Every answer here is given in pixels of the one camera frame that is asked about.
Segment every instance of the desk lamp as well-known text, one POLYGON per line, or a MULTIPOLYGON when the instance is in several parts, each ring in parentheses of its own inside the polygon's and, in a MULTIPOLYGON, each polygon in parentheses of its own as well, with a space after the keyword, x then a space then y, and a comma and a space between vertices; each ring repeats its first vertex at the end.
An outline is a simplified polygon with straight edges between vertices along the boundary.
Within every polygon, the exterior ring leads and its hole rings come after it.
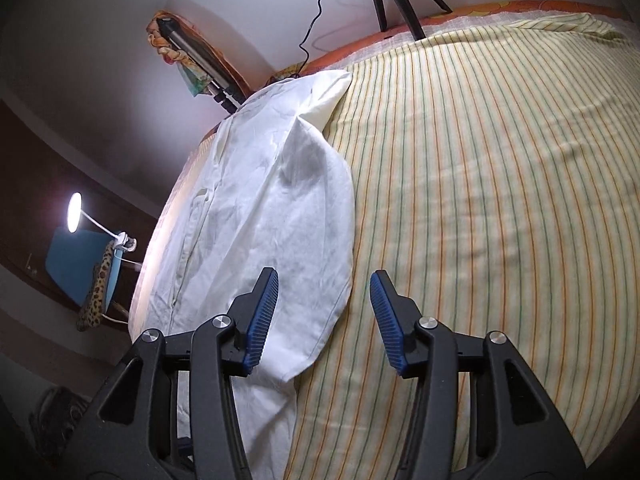
POLYGON ((71 196, 71 200, 69 200, 68 209, 66 210, 66 226, 69 228, 69 232, 76 232, 76 229, 78 229, 78 224, 80 223, 80 218, 82 216, 87 218, 93 224, 97 225, 108 235, 113 236, 117 241, 115 249, 121 249, 129 253, 136 249, 136 245, 138 243, 136 242, 135 238, 130 238, 125 232, 114 234, 103 225, 98 224, 97 221, 95 221, 82 210, 82 195, 80 195, 80 193, 73 193, 73 195, 71 196))

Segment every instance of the striped bed sheet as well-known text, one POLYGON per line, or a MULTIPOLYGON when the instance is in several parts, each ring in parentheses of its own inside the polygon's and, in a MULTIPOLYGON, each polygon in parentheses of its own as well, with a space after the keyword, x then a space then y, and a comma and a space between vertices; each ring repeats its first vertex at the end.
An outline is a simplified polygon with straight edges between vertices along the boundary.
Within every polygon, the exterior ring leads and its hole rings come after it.
MULTIPOLYGON (((452 330, 506 332, 593 461, 640 392, 640 52, 611 24, 564 14, 437 34, 347 70, 324 133, 353 175, 353 291, 299 378, 285 478, 394 474, 414 384, 386 360, 367 290, 378 268, 452 330)), ((154 232, 133 339, 209 147, 154 232)), ((456 467, 466 395, 465 377, 456 467)))

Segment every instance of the wall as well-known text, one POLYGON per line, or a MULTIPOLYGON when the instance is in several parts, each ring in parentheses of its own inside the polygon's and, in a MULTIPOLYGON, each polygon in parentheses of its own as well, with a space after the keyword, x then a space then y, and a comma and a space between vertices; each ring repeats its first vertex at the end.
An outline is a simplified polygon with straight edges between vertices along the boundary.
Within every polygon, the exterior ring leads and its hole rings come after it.
MULTIPOLYGON (((446 0, 451 7, 499 0, 446 0)), ((617 0, 577 0, 615 5, 617 0)), ((412 0, 421 16, 438 11, 412 0)), ((371 0, 323 0, 313 57, 378 30, 371 0)), ((225 113, 191 97, 146 44, 158 9, 189 18, 254 86, 303 59, 316 0, 21 0, 0 40, 0 76, 59 136, 154 203, 225 113)), ((398 11, 386 0, 390 25, 398 11)))
POLYGON ((28 371, 3 354, 0 354, 0 377, 2 377, 0 397, 27 440, 33 445, 29 415, 33 412, 42 394, 56 385, 28 371))
POLYGON ((79 152, 71 144, 66 142, 59 134, 54 132, 47 124, 34 114, 29 107, 21 101, 17 95, 9 90, 7 85, 0 80, 0 101, 5 102, 11 111, 41 140, 59 155, 68 160, 78 170, 95 180, 113 194, 123 198, 131 205, 144 211, 154 218, 158 218, 162 211, 159 203, 149 200, 142 193, 137 192, 131 186, 124 184, 112 174, 98 166, 94 161, 79 152))
POLYGON ((78 332, 78 313, 66 308, 0 266, 0 310, 37 335, 77 354, 114 365, 129 348, 127 332, 101 325, 78 332))

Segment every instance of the bed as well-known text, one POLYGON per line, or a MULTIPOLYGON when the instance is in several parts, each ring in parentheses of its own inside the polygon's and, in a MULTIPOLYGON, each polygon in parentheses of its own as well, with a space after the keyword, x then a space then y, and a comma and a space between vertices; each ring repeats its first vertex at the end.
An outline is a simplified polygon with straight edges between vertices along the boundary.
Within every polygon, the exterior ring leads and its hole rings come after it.
MULTIPOLYGON (((421 23, 426 40, 398 28, 305 70, 353 77, 324 136, 351 168, 356 234, 345 313, 297 381, 289 480, 393 475, 413 388, 388 366, 376 328, 367 281, 378 268, 452 330, 507 333, 587 464, 640 392, 638 30, 569 2, 502 2, 421 23)), ((159 218, 132 339, 212 134, 159 218)), ((468 439, 460 383, 457 468, 468 439)))

